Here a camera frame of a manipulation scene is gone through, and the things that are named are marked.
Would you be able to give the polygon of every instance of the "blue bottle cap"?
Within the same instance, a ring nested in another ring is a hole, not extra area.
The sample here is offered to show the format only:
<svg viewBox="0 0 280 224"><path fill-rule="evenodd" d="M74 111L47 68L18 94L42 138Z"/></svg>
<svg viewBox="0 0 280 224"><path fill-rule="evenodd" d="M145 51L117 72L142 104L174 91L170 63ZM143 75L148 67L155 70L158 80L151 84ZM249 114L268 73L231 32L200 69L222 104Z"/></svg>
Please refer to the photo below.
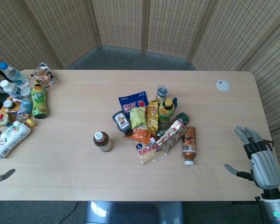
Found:
<svg viewBox="0 0 280 224"><path fill-rule="evenodd" d="M5 70L8 68L8 65L6 64L6 62L0 62L0 68Z"/></svg>

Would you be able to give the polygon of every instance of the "green indicator light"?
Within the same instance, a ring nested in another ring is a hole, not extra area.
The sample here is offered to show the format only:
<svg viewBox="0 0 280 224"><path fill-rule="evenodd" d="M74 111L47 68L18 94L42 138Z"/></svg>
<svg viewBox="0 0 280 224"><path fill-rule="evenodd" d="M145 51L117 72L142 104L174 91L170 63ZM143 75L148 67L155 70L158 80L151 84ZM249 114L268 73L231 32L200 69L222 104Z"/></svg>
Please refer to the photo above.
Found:
<svg viewBox="0 0 280 224"><path fill-rule="evenodd" d="M273 212L273 215L274 215L275 217L279 217L279 212L274 211L274 212Z"/></svg>

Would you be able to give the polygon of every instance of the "table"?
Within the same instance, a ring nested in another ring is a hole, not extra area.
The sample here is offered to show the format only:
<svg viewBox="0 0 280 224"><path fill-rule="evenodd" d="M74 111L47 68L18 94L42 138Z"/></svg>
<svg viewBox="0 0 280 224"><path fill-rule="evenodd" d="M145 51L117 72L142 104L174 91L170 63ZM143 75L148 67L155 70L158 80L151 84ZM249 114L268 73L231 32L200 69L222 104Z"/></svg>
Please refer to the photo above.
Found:
<svg viewBox="0 0 280 224"><path fill-rule="evenodd" d="M24 70L29 77L31 70ZM249 171L236 125L250 126L271 139L252 74L239 71L54 70L48 89L49 116L6 159L0 200L249 201L261 193L253 182L231 175L224 164ZM226 79L230 90L219 91ZM187 167L181 141L170 155L141 165L134 143L123 138L112 115L118 97L146 91L154 98L160 83L178 98L175 115L185 112L196 128L195 166ZM114 148L101 152L96 131L109 134Z"/></svg>

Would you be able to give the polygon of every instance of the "gray carpet floor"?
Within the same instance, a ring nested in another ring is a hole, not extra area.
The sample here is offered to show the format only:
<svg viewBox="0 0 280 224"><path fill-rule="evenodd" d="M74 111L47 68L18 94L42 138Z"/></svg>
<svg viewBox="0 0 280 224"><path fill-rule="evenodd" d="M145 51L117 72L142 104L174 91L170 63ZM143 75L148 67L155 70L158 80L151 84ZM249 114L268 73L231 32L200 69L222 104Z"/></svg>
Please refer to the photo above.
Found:
<svg viewBox="0 0 280 224"><path fill-rule="evenodd" d="M140 51L105 46L93 50L66 69L77 70L196 70L185 59L156 54L142 55ZM0 224L59 224L70 214L77 202L0 202ZM82 224L86 202L62 224ZM232 202L184 202L186 224L269 224L262 205L264 222L257 204Z"/></svg>

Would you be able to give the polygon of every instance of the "blue snack bag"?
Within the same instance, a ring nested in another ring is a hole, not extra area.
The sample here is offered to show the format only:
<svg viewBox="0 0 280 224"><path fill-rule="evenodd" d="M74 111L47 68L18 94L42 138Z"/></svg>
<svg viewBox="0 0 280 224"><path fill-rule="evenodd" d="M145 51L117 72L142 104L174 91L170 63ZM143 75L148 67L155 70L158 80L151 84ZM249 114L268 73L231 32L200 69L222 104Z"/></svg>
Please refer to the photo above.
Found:
<svg viewBox="0 0 280 224"><path fill-rule="evenodd" d="M126 117L130 119L130 111L134 107L147 106L148 100L145 91L139 92L126 97L118 97L121 108L126 113Z"/></svg>

